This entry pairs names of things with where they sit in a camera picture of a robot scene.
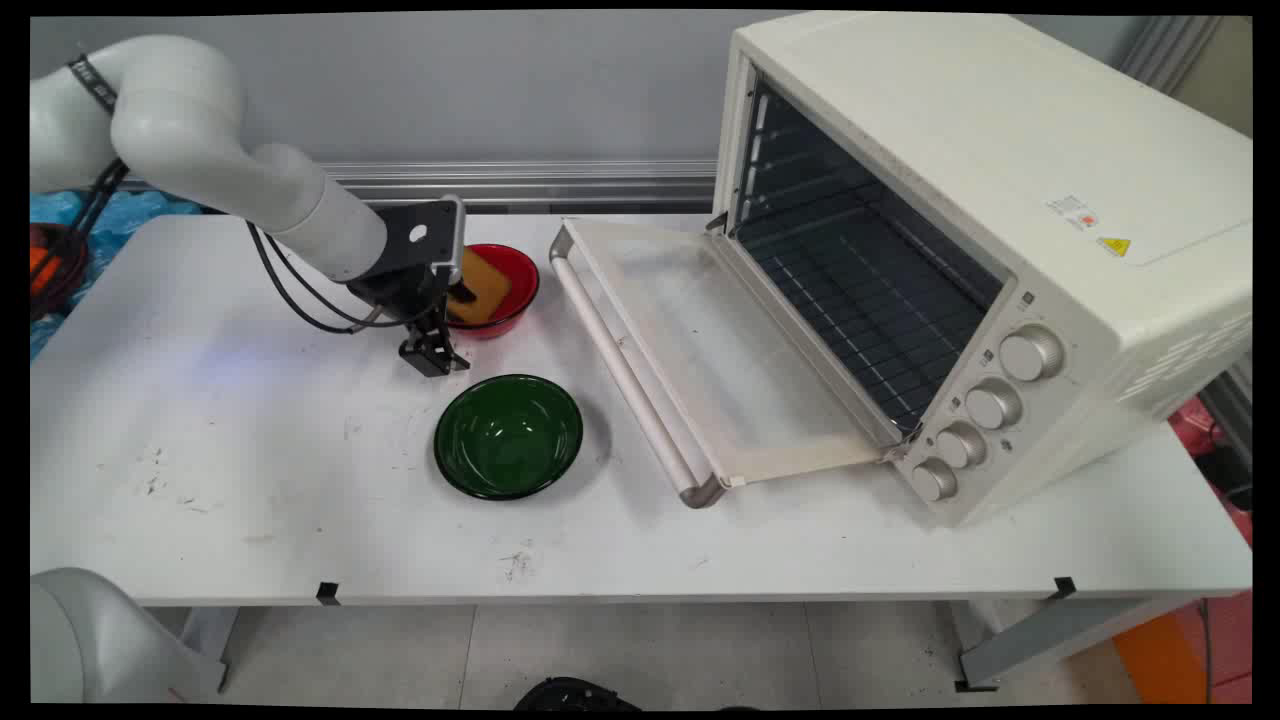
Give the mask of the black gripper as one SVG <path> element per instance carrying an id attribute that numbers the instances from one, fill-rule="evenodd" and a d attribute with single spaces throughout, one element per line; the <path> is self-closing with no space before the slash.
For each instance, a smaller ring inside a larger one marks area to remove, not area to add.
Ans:
<path id="1" fill-rule="evenodd" d="M 426 378 L 466 372 L 471 363 L 456 350 L 445 318 L 454 282 L 456 264 L 415 265 L 351 281 L 351 293 L 388 316 L 387 322 L 353 322 L 351 329 L 406 325 L 408 334 L 399 345 L 399 357 L 416 372 Z"/>

